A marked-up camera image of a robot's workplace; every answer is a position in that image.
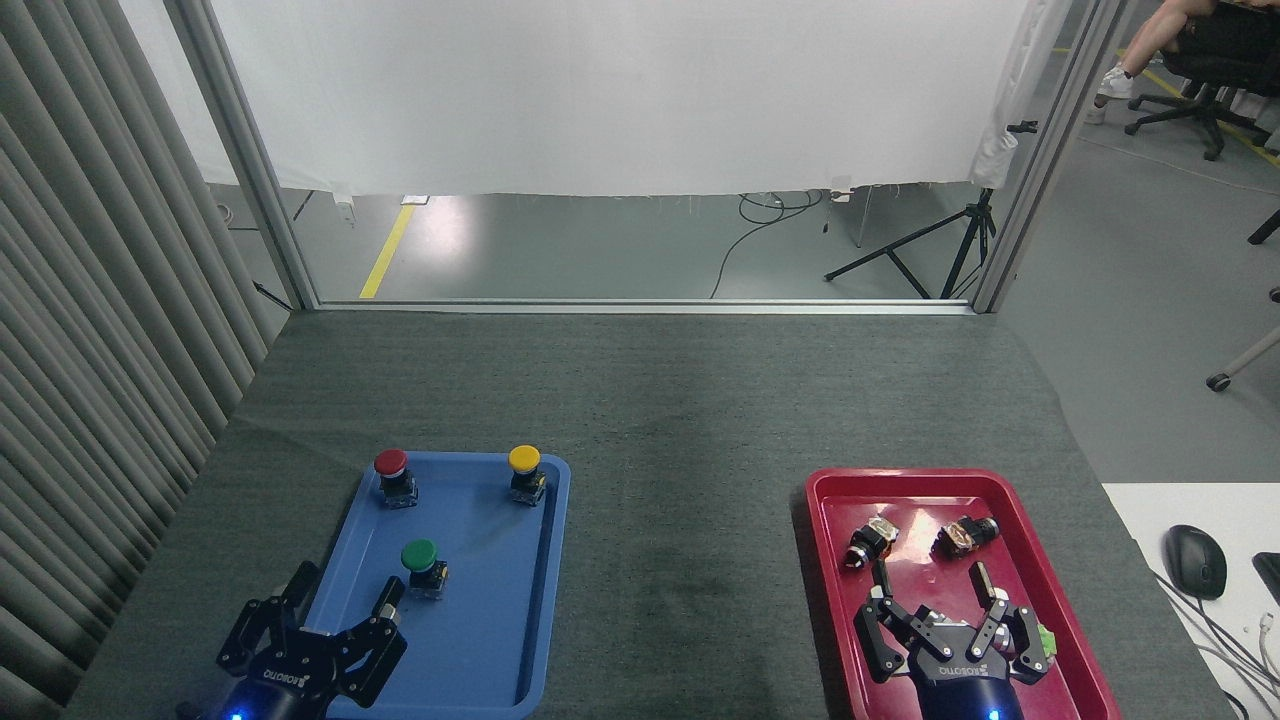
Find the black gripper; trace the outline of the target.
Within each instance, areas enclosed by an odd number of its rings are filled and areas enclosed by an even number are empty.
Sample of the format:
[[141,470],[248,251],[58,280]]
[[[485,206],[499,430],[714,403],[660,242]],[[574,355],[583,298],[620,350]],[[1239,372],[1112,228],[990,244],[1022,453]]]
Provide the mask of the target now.
[[970,659],[955,651],[941,659],[931,610],[906,612],[893,598],[883,559],[870,566],[874,580],[852,620],[870,679],[886,683],[908,662],[923,719],[1023,719],[1011,678],[1034,685],[1052,667],[1050,634],[1030,606],[1015,606],[989,578],[982,561],[970,580],[986,611],[970,642]]
[[219,667],[241,673],[223,701],[224,719],[324,719],[337,696],[375,703],[408,647],[398,614],[406,585],[390,577],[369,618],[332,642],[288,646],[320,577],[315,562],[302,561],[283,591],[244,603],[218,652]]

